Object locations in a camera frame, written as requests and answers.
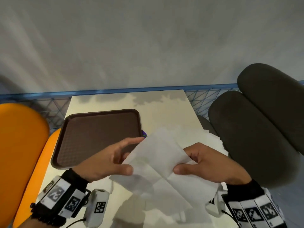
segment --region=tabletop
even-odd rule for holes
[[[75,113],[109,111],[118,109],[136,109],[140,114],[142,129],[151,134],[159,127],[167,125],[181,125],[192,128],[202,128],[196,114],[183,90],[119,93],[104,95],[73,96],[66,113],[66,117]],[[64,170],[57,170],[48,165],[40,191],[54,178],[61,175]],[[88,185],[89,190],[105,188],[106,181],[96,181]],[[156,209],[149,209],[149,203],[132,195],[131,192],[119,184],[114,183],[105,211],[103,223],[100,227],[215,227],[230,228],[237,224],[227,215],[215,218],[210,215],[196,216],[186,214],[191,222],[176,222],[172,217],[160,214]],[[66,227],[73,221],[83,218],[85,208],[82,208],[76,218],[68,219]],[[78,222],[72,228],[85,227]]]

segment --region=blue wire mesh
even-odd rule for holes
[[[196,114],[202,115],[205,118],[208,118],[208,110],[212,102],[221,94],[226,91],[237,90],[234,89],[204,89],[204,90],[195,90],[195,91],[185,91],[186,96],[188,97],[193,110]],[[43,98],[43,99],[5,99],[0,100],[1,103],[21,103],[32,109],[39,112],[44,118],[46,118],[49,127],[50,134],[56,131],[62,126],[67,108],[70,104],[72,96],[62,97],[62,98]]]

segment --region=orange chair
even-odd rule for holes
[[[48,141],[46,120],[31,108],[0,104],[0,173],[5,186],[0,188],[0,208],[5,208],[1,228],[15,215],[14,227],[29,217],[29,205],[37,198],[58,135],[56,131]]]

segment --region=person's left hand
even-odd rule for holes
[[[140,143],[143,139],[144,137],[125,138],[84,160],[73,167],[73,170],[89,182],[113,174],[132,175],[133,167],[128,164],[121,164],[129,153],[122,155],[121,151],[128,145]]]

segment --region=tray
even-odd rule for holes
[[[67,169],[126,137],[142,136],[139,112],[124,109],[69,115],[63,123],[51,165]],[[123,152],[131,152],[136,144]]]

